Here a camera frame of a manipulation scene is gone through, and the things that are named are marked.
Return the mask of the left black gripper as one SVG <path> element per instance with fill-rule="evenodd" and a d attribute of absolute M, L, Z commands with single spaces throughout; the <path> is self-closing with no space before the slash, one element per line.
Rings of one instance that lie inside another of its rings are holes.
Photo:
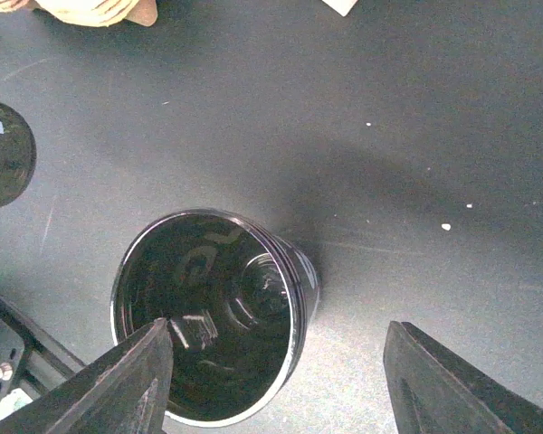
<path fill-rule="evenodd" d="M 0 208 L 27 188 L 36 167 L 33 132 L 16 110 L 0 102 Z"/>

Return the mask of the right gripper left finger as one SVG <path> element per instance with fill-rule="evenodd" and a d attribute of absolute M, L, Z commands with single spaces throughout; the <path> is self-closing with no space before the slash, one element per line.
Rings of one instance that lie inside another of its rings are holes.
<path fill-rule="evenodd" d="M 0 420 L 0 433 L 161 433 L 172 369 L 169 323 L 159 318 Z"/>

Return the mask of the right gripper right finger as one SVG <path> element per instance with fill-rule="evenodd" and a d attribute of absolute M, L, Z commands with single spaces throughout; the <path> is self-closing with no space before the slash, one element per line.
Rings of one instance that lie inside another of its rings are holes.
<path fill-rule="evenodd" d="M 543 433 L 543 409 L 415 325 L 392 321 L 384 348 L 400 433 Z"/>

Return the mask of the black paper coffee cup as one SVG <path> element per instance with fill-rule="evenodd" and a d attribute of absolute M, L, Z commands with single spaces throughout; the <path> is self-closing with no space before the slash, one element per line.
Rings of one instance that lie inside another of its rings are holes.
<path fill-rule="evenodd" d="M 121 343 L 166 319 L 167 416 L 221 428 L 260 411 L 290 379 L 319 293 L 318 272 L 291 242 L 233 212 L 184 210 L 130 243 L 113 283 L 111 333 Z"/>

